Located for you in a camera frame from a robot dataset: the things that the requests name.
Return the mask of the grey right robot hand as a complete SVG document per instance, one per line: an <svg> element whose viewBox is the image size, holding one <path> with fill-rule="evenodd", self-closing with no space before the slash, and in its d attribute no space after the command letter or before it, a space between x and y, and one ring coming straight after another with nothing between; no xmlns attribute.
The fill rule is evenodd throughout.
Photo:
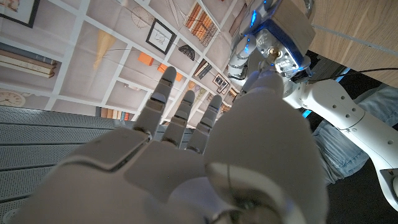
<svg viewBox="0 0 398 224"><path fill-rule="evenodd" d="M179 149L188 107L154 133L174 84L166 69L132 129L75 149L12 223L325 223L328 199L309 125L282 98L282 77L254 76L217 121Z"/></svg>

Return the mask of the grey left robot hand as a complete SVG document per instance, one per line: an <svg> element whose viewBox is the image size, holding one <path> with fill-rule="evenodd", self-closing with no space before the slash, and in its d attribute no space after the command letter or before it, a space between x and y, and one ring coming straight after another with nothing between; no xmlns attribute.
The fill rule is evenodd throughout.
<svg viewBox="0 0 398 224"><path fill-rule="evenodd" d="M260 53L259 70L274 70L281 73L277 59L281 58L279 40L266 24L275 14L280 1L252 1L233 35L228 62L228 78L239 85L248 79L248 60L257 51Z"/></svg>

